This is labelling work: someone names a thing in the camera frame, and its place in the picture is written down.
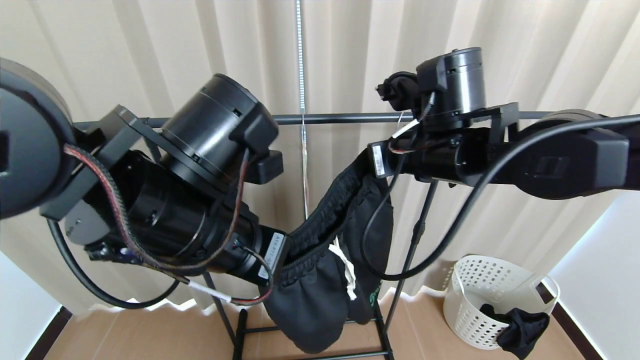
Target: horizontal bar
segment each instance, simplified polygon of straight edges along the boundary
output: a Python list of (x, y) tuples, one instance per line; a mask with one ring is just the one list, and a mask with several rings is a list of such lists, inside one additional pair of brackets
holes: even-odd
[[(371, 319), (369, 321), (372, 322), (372, 321), (376, 321), (376, 320), (377, 320), (377, 318), (373, 318), (373, 319)], [(345, 321), (344, 323), (347, 324), (347, 323), (356, 323), (356, 322), (354, 320), (348, 320), (348, 321)], [(268, 332), (268, 331), (278, 331), (278, 330), (280, 330), (280, 328), (277, 327), (277, 326), (254, 327), (252, 329), (245, 329), (244, 333), (245, 334), (251, 334), (251, 333), (254, 333), (254, 332)]]
[[(520, 119), (542, 119), (545, 115), (550, 114), (550, 111), (521, 111)], [(380, 122), (397, 122), (400, 113), (344, 113), (344, 114), (310, 114), (305, 115), (306, 125), (320, 125), (320, 124), (370, 124)], [(411, 112), (404, 113), (402, 121), (411, 121)], [(153, 128), (159, 128), (164, 125), (170, 118), (157, 117), (148, 118), (147, 124)], [(273, 119), (276, 120), (278, 125), (300, 125), (302, 124), (301, 115), (273, 115)], [(75, 122), (76, 126), (80, 130), (87, 130), (92, 127), (96, 122)]]
[(343, 359), (359, 359), (361, 357), (371, 357), (378, 355), (387, 355), (386, 351), (359, 352), (357, 354), (345, 354), (323, 357), (306, 357), (305, 360), (343, 360)]

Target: vertical light strip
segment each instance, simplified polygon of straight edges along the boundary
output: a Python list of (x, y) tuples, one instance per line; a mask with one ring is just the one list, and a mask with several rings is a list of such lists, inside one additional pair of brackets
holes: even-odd
[(300, 80), (300, 142), (302, 145), (302, 191), (305, 205), (305, 219), (309, 217), (309, 179), (307, 176), (307, 125), (305, 124), (305, 64), (302, 51), (302, 11), (300, 0), (296, 0), (296, 27), (298, 29), (298, 79)]

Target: perforated basket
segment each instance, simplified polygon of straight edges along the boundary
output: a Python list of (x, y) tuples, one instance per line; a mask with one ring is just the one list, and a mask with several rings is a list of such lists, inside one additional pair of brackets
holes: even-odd
[[(536, 290), (548, 279), (556, 297), (545, 303)], [(469, 345), (484, 350), (498, 348), (496, 337), (508, 324), (480, 312), (491, 304), (496, 313), (505, 314), (514, 307), (528, 313), (547, 313), (556, 305), (560, 287), (546, 275), (534, 274), (508, 261), (488, 256), (469, 255), (454, 266), (444, 300), (444, 316), (453, 332)]]

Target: curtain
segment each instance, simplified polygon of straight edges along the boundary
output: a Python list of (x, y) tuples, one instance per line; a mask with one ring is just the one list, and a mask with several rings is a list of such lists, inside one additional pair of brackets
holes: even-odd
[[(248, 88), (274, 114), (300, 112), (294, 0), (4, 0), (0, 56), (48, 79), (74, 121), (99, 120), (116, 104), (141, 117), (170, 117), (216, 72)], [(640, 111), (640, 1), (302, 0), (307, 113), (391, 111), (374, 87), (452, 49), (483, 48), (488, 105), (521, 110), (585, 108), (606, 115)], [(310, 209), (367, 143), (395, 124), (307, 126)], [(292, 231), (304, 220), (300, 126), (282, 126), (272, 146), (285, 173), (250, 185), (244, 199), (261, 223)], [(392, 194), (394, 243), (388, 272), (403, 264), (427, 184), (402, 176)], [(439, 186), (414, 264), (446, 232), (466, 186)], [(548, 272), (615, 198), (615, 192), (542, 200), (512, 186), (490, 186), (438, 264), (405, 291), (439, 287), (465, 254), (496, 256)], [(71, 311), (98, 302), (66, 268), (42, 218), (32, 211), (4, 221), (0, 250)], [(126, 265), (81, 266), (121, 299), (147, 300), (166, 276)], [(251, 296), (255, 287), (215, 275), (218, 288)], [(207, 296), (180, 287), (170, 300)]]

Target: brown tile floor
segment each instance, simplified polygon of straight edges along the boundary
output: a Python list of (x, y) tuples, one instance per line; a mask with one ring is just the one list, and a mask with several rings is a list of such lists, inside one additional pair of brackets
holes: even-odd
[[(391, 295), (382, 301), (387, 313)], [(230, 308), (233, 324), (237, 311)], [(271, 319), (262, 307), (249, 312), (249, 327), (270, 326)], [(442, 315), (442, 299), (426, 294), (400, 301), (389, 338), (397, 360), (414, 359), (505, 359), (515, 356), (501, 350), (472, 348), (449, 330)], [(376, 351), (380, 342), (373, 323), (346, 325), (339, 341), (323, 355)], [(46, 360), (85, 359), (231, 359), (233, 349), (217, 312), (206, 315), (192, 307), (179, 311), (172, 306), (154, 311), (126, 310), (117, 313), (92, 311), (83, 318), (72, 318)], [(244, 360), (300, 359), (302, 354), (281, 332), (247, 335)], [(382, 360), (380, 357), (369, 359)], [(539, 340), (527, 360), (582, 359), (557, 322)]]

